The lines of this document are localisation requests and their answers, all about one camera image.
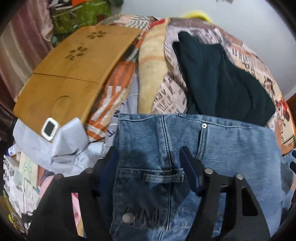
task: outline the dark green cloth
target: dark green cloth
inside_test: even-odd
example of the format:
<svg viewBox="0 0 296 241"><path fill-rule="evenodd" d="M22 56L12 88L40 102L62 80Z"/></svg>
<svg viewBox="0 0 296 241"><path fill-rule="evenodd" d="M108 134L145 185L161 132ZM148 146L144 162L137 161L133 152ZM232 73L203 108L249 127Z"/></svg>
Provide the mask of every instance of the dark green cloth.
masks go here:
<svg viewBox="0 0 296 241"><path fill-rule="evenodd" d="M173 48L189 90L187 114L265 126L275 106L258 80L234 66L220 44L200 43L186 32L178 36Z"/></svg>

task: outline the metal rivet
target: metal rivet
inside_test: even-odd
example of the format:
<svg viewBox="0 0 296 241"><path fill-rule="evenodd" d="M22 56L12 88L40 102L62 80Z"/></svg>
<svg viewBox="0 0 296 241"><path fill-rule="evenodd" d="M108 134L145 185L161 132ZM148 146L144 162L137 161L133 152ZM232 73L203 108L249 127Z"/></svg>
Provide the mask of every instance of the metal rivet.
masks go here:
<svg viewBox="0 0 296 241"><path fill-rule="evenodd" d="M213 172L214 172L214 171L213 171L212 169L210 169L210 168L206 168L206 169L205 169L205 173L206 173L206 174L213 174Z"/></svg>
<svg viewBox="0 0 296 241"><path fill-rule="evenodd" d="M63 174L61 174L61 173L56 174L56 175L54 176L54 178L57 179L57 180L59 180L59 179L61 179L61 178L63 178L63 177L64 177L64 176L63 176Z"/></svg>
<svg viewBox="0 0 296 241"><path fill-rule="evenodd" d="M243 180L244 179L244 176L242 174L236 174L236 178L238 180Z"/></svg>
<svg viewBox="0 0 296 241"><path fill-rule="evenodd" d="M132 224L136 220L136 217L133 213L125 213L122 215L121 220L125 224Z"/></svg>
<svg viewBox="0 0 296 241"><path fill-rule="evenodd" d="M91 174L93 171L94 171L94 170L93 170L91 167L86 168L86 169L84 170L84 172L87 173L87 174Z"/></svg>

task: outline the curtain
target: curtain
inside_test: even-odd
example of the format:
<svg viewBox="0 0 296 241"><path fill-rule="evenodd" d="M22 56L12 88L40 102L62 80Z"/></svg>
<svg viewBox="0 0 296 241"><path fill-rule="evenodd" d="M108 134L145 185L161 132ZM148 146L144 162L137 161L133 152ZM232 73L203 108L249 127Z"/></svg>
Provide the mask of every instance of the curtain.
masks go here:
<svg viewBox="0 0 296 241"><path fill-rule="evenodd" d="M0 37L0 141L11 135L14 98L52 49L47 0L27 0Z"/></svg>

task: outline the jeans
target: jeans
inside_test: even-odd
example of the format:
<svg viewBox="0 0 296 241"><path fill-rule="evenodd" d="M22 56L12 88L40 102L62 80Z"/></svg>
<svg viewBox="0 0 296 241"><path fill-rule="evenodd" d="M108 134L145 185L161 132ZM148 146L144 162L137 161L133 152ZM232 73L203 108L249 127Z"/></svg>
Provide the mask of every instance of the jeans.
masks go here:
<svg viewBox="0 0 296 241"><path fill-rule="evenodd" d="M281 158L266 127L204 115L121 114L114 145L119 150L110 227L114 241L186 239L201 198L190 190L180 166L182 146L218 174L242 174L271 235L280 225L283 205L291 205L289 163L295 158L291 153ZM213 236L220 233L224 207L221 194ZM127 213L131 222L124 221Z"/></svg>

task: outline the white fabric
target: white fabric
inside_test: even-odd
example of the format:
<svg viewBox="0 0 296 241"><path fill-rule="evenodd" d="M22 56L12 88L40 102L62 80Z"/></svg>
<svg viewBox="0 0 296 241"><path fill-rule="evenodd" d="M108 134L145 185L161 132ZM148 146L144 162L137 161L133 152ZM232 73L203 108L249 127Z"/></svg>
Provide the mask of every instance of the white fabric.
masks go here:
<svg viewBox="0 0 296 241"><path fill-rule="evenodd" d="M84 126L78 118L62 126L51 143L20 119L15 124L13 136L19 148L33 162L65 177L78 175L86 168L93 167L102 157L103 143L89 144Z"/></svg>

